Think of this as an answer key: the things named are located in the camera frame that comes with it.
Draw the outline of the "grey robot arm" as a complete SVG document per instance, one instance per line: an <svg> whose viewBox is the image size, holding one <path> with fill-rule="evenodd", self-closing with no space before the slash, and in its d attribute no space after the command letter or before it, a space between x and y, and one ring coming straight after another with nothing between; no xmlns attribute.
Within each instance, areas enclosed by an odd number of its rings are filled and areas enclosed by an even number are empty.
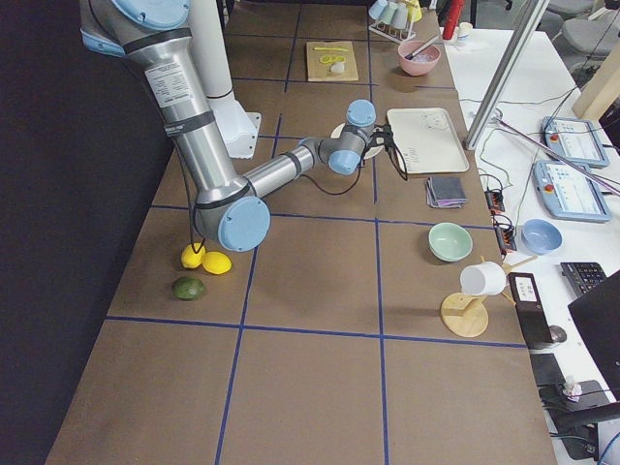
<svg viewBox="0 0 620 465"><path fill-rule="evenodd" d="M197 188L193 229L225 249L260 245L270 226L262 198L316 163L341 175L359 166L370 145L376 112L352 102L335 139L308 138L239 174L229 154L231 129L256 129L233 94L218 7L213 1L82 1L81 34L95 52L125 58L145 75L171 138Z"/></svg>

